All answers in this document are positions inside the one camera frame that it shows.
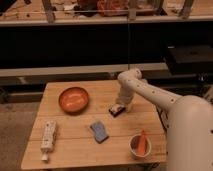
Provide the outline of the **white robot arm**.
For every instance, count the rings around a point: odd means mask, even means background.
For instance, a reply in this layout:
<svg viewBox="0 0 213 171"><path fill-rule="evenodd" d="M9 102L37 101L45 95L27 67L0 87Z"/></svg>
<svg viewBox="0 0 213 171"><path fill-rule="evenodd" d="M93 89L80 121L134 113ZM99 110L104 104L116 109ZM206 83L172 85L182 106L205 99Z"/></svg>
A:
<svg viewBox="0 0 213 171"><path fill-rule="evenodd" d="M165 111L167 171L213 171L213 105L195 95L178 95L141 81L138 68L118 75L118 102L128 105L135 93Z"/></svg>

